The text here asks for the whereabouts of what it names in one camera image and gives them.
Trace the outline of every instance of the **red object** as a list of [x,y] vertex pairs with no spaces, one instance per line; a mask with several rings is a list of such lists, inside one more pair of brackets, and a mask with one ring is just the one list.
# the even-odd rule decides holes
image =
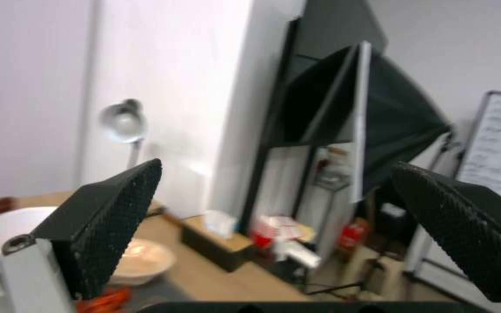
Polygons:
[[340,248],[349,251],[354,250],[362,241],[365,231],[366,226],[361,225],[360,223],[353,222],[353,224],[347,225],[341,232],[338,245]]
[[270,236],[265,236],[259,232],[253,231],[252,232],[252,238],[254,241],[254,244],[259,247],[260,249],[265,249],[270,247],[270,244],[272,243],[272,237]]
[[108,288],[106,292],[93,300],[78,301],[78,313],[116,313],[121,311],[122,305],[131,298],[131,289]]

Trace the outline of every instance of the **black softbox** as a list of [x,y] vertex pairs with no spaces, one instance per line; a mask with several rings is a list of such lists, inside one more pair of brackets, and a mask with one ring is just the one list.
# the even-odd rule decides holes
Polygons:
[[[348,142],[344,128],[352,123],[359,46],[329,55],[291,81],[286,89],[275,145],[313,145]],[[363,194],[388,180],[391,167],[409,162],[449,126],[398,67],[372,51],[368,73]]]

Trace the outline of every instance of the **white wall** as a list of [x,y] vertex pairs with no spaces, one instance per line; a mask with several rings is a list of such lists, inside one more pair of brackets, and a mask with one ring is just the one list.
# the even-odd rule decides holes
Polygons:
[[160,158],[157,198],[187,217],[206,206],[251,0],[102,0],[83,182],[125,169],[100,111],[139,99],[149,121],[141,162]]
[[92,3],[0,0],[0,196],[76,186]]
[[[253,1],[207,208],[241,215],[288,22],[300,15],[304,3],[304,0]],[[290,149],[276,149],[271,154],[262,190],[277,190],[268,187],[276,184],[278,166],[284,166],[276,160],[285,158],[283,151]]]
[[[425,89],[465,142],[484,93],[501,90],[501,1],[369,3],[388,37],[386,55]],[[427,166],[434,151],[416,163]],[[440,171],[453,167],[450,158]]]

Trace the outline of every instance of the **table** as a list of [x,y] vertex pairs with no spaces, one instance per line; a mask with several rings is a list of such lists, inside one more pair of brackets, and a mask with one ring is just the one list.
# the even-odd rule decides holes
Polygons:
[[[18,207],[58,206],[70,192],[28,196],[18,199]],[[180,227],[164,216],[145,219],[135,237],[169,247],[177,263],[167,279],[198,301],[310,301],[297,289],[277,279],[258,265],[247,262],[228,273],[180,242]]]

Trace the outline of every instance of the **white panel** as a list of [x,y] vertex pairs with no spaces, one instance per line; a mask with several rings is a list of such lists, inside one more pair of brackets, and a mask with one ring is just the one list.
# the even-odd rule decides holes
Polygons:
[[143,162],[160,158],[157,198],[181,218],[207,202],[251,0],[103,0],[83,182],[121,172],[130,147],[99,125],[106,106],[139,99]]

